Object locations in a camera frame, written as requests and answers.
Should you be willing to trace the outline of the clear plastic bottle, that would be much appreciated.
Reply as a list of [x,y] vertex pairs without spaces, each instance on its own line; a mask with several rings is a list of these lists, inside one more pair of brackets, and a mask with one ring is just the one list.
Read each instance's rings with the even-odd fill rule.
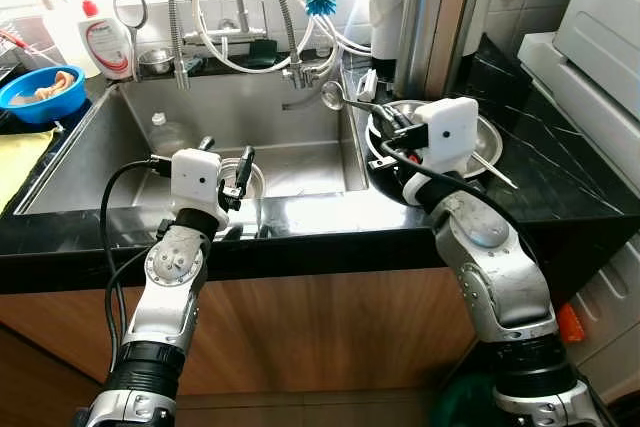
[[186,148],[195,148],[198,144],[196,135],[186,125],[170,120],[164,112],[154,113],[150,122],[148,143],[155,156],[172,157],[174,153]]

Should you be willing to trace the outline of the brown wooden cabinet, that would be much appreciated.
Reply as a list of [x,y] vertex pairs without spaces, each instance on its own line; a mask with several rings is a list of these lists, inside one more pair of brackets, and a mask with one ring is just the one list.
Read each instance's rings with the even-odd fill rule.
[[475,334],[445,270],[207,282],[184,395],[439,385]]

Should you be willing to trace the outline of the small white clip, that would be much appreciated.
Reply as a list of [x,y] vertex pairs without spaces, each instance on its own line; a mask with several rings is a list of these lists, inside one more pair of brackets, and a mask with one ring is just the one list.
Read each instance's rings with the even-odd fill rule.
[[356,98],[358,101],[371,103],[378,94],[378,72],[369,69],[361,76],[356,85]]

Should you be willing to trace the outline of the beige cloth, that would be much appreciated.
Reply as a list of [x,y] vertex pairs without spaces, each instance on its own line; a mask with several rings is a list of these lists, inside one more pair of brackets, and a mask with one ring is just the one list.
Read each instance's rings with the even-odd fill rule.
[[14,95],[10,104],[31,104],[45,101],[45,99],[55,97],[55,95],[65,92],[65,90],[72,87],[74,83],[76,83],[76,75],[74,75],[73,72],[55,71],[54,79],[52,79],[50,85],[37,88],[35,92],[29,95]]

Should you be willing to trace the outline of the orange plastic object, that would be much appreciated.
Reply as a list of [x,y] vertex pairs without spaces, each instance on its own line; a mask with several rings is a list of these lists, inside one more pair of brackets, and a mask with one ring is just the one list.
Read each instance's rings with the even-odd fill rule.
[[557,309],[559,337],[564,343],[581,343],[585,340],[585,328],[571,303],[564,303]]

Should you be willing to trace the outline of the small steel cup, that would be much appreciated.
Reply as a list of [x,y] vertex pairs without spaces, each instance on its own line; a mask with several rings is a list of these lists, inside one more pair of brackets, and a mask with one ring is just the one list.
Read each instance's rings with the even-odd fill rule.
[[138,53],[137,69],[141,76],[163,76],[175,71],[175,55],[170,48],[147,49]]

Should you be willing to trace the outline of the dark green object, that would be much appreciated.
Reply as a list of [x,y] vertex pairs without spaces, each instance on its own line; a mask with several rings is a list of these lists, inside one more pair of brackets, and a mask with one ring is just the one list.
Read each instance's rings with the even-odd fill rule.
[[507,427],[493,401],[495,380],[472,372],[454,378],[431,405],[429,427]]

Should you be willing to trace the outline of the white washing machine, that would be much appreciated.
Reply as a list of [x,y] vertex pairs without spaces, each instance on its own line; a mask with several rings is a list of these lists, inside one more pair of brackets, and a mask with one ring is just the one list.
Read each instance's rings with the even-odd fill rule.
[[550,33],[526,35],[518,60],[536,88],[622,181],[621,247],[570,300],[585,328],[571,357],[613,407],[640,394],[639,0],[570,0]]

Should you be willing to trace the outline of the yellow cloth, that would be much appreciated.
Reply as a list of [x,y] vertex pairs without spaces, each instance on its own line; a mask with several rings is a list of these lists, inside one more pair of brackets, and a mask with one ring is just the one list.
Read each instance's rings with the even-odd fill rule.
[[0,135],[0,213],[12,203],[54,138],[54,130]]

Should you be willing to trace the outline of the stainless steel ladle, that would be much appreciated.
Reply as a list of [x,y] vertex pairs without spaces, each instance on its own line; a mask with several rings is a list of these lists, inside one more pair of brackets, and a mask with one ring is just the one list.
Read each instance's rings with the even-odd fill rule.
[[[376,104],[361,101],[349,101],[349,99],[346,98],[346,92],[344,92],[343,85],[337,80],[325,81],[323,88],[321,88],[321,95],[323,95],[325,106],[328,106],[330,110],[342,110],[343,107],[353,107],[381,119],[378,115],[378,111],[376,111]],[[388,122],[394,122],[398,127],[401,126],[401,122],[399,121]]]

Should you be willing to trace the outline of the thin metal rod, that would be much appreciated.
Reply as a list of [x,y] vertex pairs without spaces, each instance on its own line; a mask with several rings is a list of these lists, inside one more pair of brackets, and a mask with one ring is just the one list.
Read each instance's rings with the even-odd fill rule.
[[477,152],[472,153],[471,157],[475,162],[479,163],[481,167],[479,172],[488,172],[488,174],[492,174],[493,176],[498,177],[499,180],[502,180],[504,184],[509,186],[509,188],[518,190],[518,186],[513,183],[513,181],[509,179],[508,176],[504,175],[502,171],[499,171],[498,168],[493,165],[493,163],[490,163],[488,159],[480,156],[480,154]]

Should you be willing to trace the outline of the small deep steel bowl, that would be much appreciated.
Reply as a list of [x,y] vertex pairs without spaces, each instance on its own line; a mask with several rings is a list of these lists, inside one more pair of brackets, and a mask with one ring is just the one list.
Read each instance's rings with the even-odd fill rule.
[[[223,158],[220,162],[219,168],[219,179],[223,180],[224,183],[234,184],[236,183],[238,172],[239,172],[239,162],[241,159],[239,158]],[[255,200],[255,208],[253,208],[253,213],[255,213],[255,225],[257,227],[261,227],[262,225],[262,207],[260,206],[260,199],[262,198],[262,194],[265,193],[265,176],[262,174],[262,170],[259,166],[256,165],[256,162],[251,163],[251,174],[250,179],[248,179],[246,186],[242,189],[244,193],[243,200]]]

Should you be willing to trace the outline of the stainless steel knife holder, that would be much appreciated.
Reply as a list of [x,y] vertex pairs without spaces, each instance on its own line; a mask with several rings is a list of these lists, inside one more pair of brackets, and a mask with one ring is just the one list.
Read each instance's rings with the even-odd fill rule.
[[393,92],[436,101],[452,90],[476,0],[403,0]]

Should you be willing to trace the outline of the wide stainless steel bowl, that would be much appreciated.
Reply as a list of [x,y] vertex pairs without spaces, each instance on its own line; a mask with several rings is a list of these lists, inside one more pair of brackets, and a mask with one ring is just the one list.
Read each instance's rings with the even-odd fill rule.
[[[392,101],[399,112],[410,117],[413,108],[422,103],[434,101]],[[366,175],[376,189],[406,206],[419,206],[426,211],[434,209],[447,197],[465,193],[465,186],[472,177],[481,174],[480,165],[472,157],[466,163],[466,174],[448,172],[439,174],[426,168],[422,163],[404,163],[404,158],[394,159],[390,154],[389,136],[378,136],[374,131],[374,120],[379,119],[366,113],[367,121],[362,134],[364,143],[364,167]],[[503,151],[503,140],[492,122],[484,119],[477,111],[477,144],[475,152],[490,163],[498,161]]]

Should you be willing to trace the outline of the small hanging metal strainer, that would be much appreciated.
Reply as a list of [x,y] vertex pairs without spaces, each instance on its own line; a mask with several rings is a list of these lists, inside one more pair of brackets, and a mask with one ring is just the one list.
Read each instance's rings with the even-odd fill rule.
[[111,0],[111,7],[116,19],[128,29],[131,47],[137,52],[138,34],[148,21],[146,0]]

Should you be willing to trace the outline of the blue plastic bowl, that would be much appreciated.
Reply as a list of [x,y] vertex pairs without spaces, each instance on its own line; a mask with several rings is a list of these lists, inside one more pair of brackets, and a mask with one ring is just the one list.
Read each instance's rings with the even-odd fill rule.
[[[37,89],[51,87],[60,74],[70,76],[67,89],[42,101],[17,101],[18,97],[33,97]],[[49,124],[81,110],[87,101],[84,81],[84,71],[74,65],[56,65],[27,72],[18,79],[9,81],[4,88],[0,88],[0,108],[12,113],[24,124]]]

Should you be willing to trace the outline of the white soap bottle red pump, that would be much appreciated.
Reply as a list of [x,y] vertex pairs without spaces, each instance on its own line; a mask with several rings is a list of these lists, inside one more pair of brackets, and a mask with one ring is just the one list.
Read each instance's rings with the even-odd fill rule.
[[105,78],[127,81],[134,76],[134,56],[127,26],[114,14],[102,12],[92,0],[81,0],[76,31],[84,48]]

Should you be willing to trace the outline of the stainless steel sink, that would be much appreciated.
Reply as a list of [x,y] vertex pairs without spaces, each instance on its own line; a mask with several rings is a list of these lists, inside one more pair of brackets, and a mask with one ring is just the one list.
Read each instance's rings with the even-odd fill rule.
[[172,79],[128,81],[110,87],[70,133],[70,142],[15,198],[15,212],[37,215],[99,208],[111,174],[151,154],[151,116],[164,112],[197,139],[212,136],[223,157],[244,145],[265,176],[262,197],[364,190],[358,166],[360,121],[351,110],[335,111],[317,89],[294,89],[278,75],[196,78],[182,90]]

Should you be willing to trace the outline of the dark green sponge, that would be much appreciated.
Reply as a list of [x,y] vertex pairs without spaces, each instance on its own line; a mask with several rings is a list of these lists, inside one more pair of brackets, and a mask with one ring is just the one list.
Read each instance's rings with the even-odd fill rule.
[[255,39],[250,43],[250,52],[248,52],[244,66],[247,69],[264,70],[275,65],[278,52],[276,52],[276,42],[269,38]]

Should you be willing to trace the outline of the white spray bottle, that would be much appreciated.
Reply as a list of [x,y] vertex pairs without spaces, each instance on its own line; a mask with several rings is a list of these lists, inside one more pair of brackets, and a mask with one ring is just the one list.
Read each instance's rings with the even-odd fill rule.
[[100,75],[99,66],[91,60],[90,53],[84,48],[81,34],[77,31],[82,14],[77,14],[69,0],[38,1],[44,6],[42,21],[59,55],[69,65],[81,69],[86,78],[97,78]]

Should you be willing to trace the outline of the grey gooseneck faucet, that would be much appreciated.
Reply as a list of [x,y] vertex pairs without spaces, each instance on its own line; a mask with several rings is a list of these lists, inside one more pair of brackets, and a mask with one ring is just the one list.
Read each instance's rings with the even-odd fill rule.
[[[289,8],[289,0],[278,0],[280,11],[282,11],[282,21],[287,29],[287,38],[289,42],[288,51],[288,67],[285,70],[285,78],[292,81],[294,89],[305,89],[314,87],[314,75],[305,70],[301,60],[302,48],[305,42],[298,43],[296,31],[294,31],[293,16],[291,8]],[[244,0],[236,0],[236,11],[239,20],[239,31],[248,33],[250,31],[250,20],[248,20],[248,10],[244,5]]]

